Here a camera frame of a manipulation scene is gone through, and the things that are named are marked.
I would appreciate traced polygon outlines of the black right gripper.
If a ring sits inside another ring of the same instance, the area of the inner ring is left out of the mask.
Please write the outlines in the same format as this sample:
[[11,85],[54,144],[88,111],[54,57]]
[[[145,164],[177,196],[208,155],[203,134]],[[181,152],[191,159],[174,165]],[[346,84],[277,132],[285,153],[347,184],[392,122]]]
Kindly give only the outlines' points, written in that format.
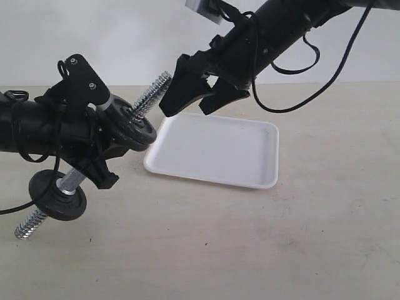
[[[241,18],[224,36],[215,36],[207,50],[178,57],[171,83],[159,108],[173,117],[194,102],[205,115],[250,96],[252,77],[275,60],[275,19]],[[209,76],[217,77],[213,87]]]

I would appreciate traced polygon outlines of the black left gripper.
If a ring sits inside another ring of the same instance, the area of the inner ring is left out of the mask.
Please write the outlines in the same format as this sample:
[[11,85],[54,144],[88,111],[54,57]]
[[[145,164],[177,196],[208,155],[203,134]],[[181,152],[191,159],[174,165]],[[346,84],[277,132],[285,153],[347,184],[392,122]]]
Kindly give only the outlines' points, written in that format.
[[48,89],[34,98],[34,154],[55,156],[84,174],[98,189],[111,189],[119,176],[107,160],[135,150],[137,142],[121,131],[106,131],[98,110],[69,112],[66,100]]

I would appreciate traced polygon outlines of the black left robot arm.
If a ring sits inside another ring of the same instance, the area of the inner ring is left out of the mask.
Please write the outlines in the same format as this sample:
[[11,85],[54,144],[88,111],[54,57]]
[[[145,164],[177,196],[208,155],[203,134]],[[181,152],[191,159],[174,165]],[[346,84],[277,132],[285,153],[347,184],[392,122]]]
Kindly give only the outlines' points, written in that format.
[[111,189],[119,177],[107,161],[128,151],[142,151],[139,144],[117,126],[124,115],[83,106],[68,107],[64,99],[48,93],[28,99],[26,91],[1,94],[1,151],[18,153],[30,163],[58,157],[85,175],[98,189]]

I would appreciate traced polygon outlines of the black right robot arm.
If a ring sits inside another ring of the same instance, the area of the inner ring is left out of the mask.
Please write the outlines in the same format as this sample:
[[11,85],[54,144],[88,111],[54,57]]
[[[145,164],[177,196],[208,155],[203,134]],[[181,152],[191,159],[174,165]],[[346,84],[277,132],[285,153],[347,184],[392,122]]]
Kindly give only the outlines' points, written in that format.
[[[159,103],[166,117],[177,115],[196,101],[205,115],[212,114],[249,96],[254,96],[257,104],[269,113],[295,111],[321,95],[336,80],[372,9],[399,10],[399,1],[266,1],[256,11],[245,12],[225,1],[197,1],[196,4],[211,6],[211,18],[216,22],[224,19],[233,27],[224,36],[214,36],[209,49],[199,50],[192,56],[179,56],[172,81]],[[268,66],[292,74],[277,67],[275,59],[299,39],[305,39],[312,28],[352,8],[364,8],[364,12],[332,78],[295,106],[273,109],[264,105],[256,92],[256,76]]]

